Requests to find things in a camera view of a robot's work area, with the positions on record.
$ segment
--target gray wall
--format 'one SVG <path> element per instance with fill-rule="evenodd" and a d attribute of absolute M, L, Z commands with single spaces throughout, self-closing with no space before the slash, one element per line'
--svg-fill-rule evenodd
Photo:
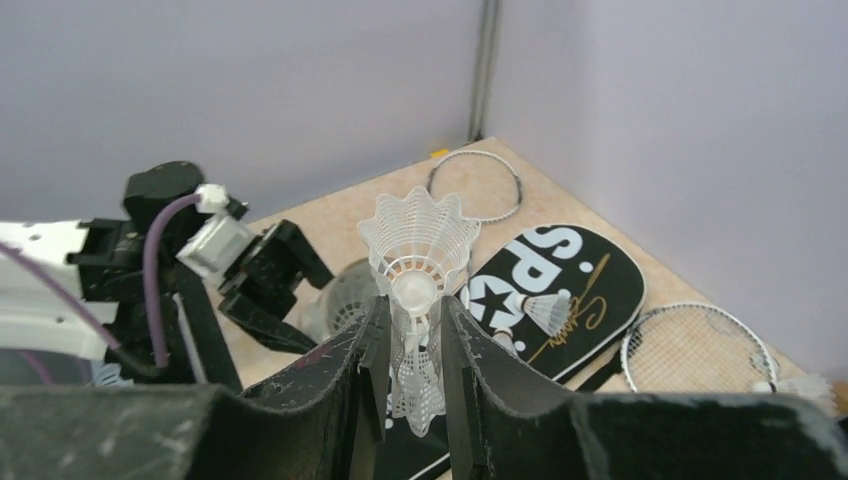
<path fill-rule="evenodd" d="M 273 213 L 461 144 L 480 0 L 0 2 L 0 218 L 190 159 Z"/>
<path fill-rule="evenodd" d="M 486 132 L 848 378 L 848 2 L 505 2 Z"/>

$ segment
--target racket strings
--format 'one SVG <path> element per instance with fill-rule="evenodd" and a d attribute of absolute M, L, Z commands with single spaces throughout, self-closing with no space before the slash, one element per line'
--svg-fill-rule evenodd
<path fill-rule="evenodd" d="M 761 343 L 734 318 L 695 305 L 643 317 L 626 346 L 624 368 L 641 392 L 748 392 L 768 375 L 750 363 Z"/>

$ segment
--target beige tabletop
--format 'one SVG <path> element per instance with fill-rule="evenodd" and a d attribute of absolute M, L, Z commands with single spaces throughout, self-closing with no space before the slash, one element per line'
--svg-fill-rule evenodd
<path fill-rule="evenodd" d="M 504 222 L 483 226 L 474 244 L 475 267 L 485 263 L 523 230 L 550 223 L 577 224 L 615 242 L 640 266 L 648 287 L 643 310 L 678 301 L 709 301 L 499 140 L 489 138 L 464 149 L 485 150 L 500 155 L 515 168 L 525 186 L 524 204 L 516 215 Z M 259 231 L 282 219 L 296 223 L 329 269 L 337 274 L 367 255 L 356 225 L 360 220 L 374 215 L 377 196 L 389 193 L 405 197 L 413 187 L 426 183 L 427 174 L 436 161 L 438 158 L 431 158 L 304 203 L 256 221 L 251 224 L 251 228 Z M 439 170 L 433 196 L 439 199 L 450 192 L 459 194 L 464 215 L 478 218 L 499 215 L 508 210 L 515 200 L 515 187 L 506 168 L 490 159 L 472 155 L 456 158 Z M 299 312 L 314 301 L 317 294 L 316 290 L 303 282 L 296 291 L 298 304 L 286 321 L 297 325 Z M 268 351 L 229 321 L 221 319 L 221 325 L 242 383 L 246 386 L 278 372 L 297 358 L 291 354 Z M 581 384 L 614 353 L 615 348 L 610 349 L 566 385 L 574 387 Z M 772 353 L 780 365 L 782 377 L 801 373 L 797 366 L 779 352 L 772 350 Z M 623 377 L 617 375 L 600 391 L 627 391 L 627 388 Z M 440 478 L 449 479 L 450 473 Z"/>

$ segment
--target wooden table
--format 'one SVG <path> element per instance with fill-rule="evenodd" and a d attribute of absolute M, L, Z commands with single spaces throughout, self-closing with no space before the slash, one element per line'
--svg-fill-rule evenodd
<path fill-rule="evenodd" d="M 484 226 L 474 244 L 474 265 L 479 267 L 523 230 L 541 224 L 571 223 L 588 227 L 606 236 L 626 250 L 641 267 L 648 285 L 644 310 L 678 301 L 709 302 L 703 295 L 675 275 L 636 244 L 627 239 L 610 224 L 568 192 L 536 170 L 495 138 L 489 138 L 466 147 L 486 150 L 507 160 L 521 176 L 525 186 L 524 205 L 510 219 L 495 225 Z M 367 255 L 364 242 L 356 230 L 360 220 L 374 215 L 377 195 L 389 193 L 397 197 L 417 185 L 424 185 L 427 174 L 437 158 L 431 158 L 359 185 L 304 203 L 251 224 L 259 231 L 282 219 L 298 224 L 318 254 L 333 273 L 338 273 L 352 262 Z M 509 209 L 514 201 L 514 187 L 507 170 L 490 159 L 476 156 L 457 158 L 439 170 L 433 195 L 441 198 L 457 192 L 463 203 L 463 214 L 473 217 L 498 215 Z M 296 291 L 298 304 L 286 318 L 297 325 L 300 310 L 315 300 L 318 292 L 303 282 Z M 244 385 L 254 384 L 287 366 L 297 357 L 291 354 L 266 350 L 231 322 L 221 319 L 225 338 Z M 581 374 L 567 384 L 582 383 L 597 366 L 606 363 L 616 353 L 610 349 L 595 360 Z M 786 357 L 772 349 L 781 367 L 781 376 L 802 373 Z M 627 391 L 621 375 L 611 378 L 601 389 L 604 392 Z M 450 473 L 442 477 L 449 479 Z"/>

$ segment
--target gold signature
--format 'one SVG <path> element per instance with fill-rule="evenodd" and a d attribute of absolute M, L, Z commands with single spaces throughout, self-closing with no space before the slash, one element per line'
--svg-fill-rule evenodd
<path fill-rule="evenodd" d="M 589 292 L 592 290 L 601 272 L 607 266 L 609 257 L 610 254 L 606 254 L 601 258 L 598 266 L 595 267 L 592 275 L 589 276 L 589 281 L 586 282 L 586 289 L 583 290 L 583 293 L 572 299 L 568 309 L 568 319 L 562 329 L 542 344 L 539 350 L 536 350 L 536 353 L 530 357 L 530 360 L 527 360 L 527 363 L 532 363 L 548 347 L 553 348 L 565 345 L 568 341 L 569 334 L 577 330 L 581 323 L 586 330 L 598 328 L 598 325 L 601 324 L 604 320 L 604 315 L 607 313 L 607 300 L 601 296 L 592 297 L 588 302 L 586 302 L 586 299 L 589 297 Z"/>

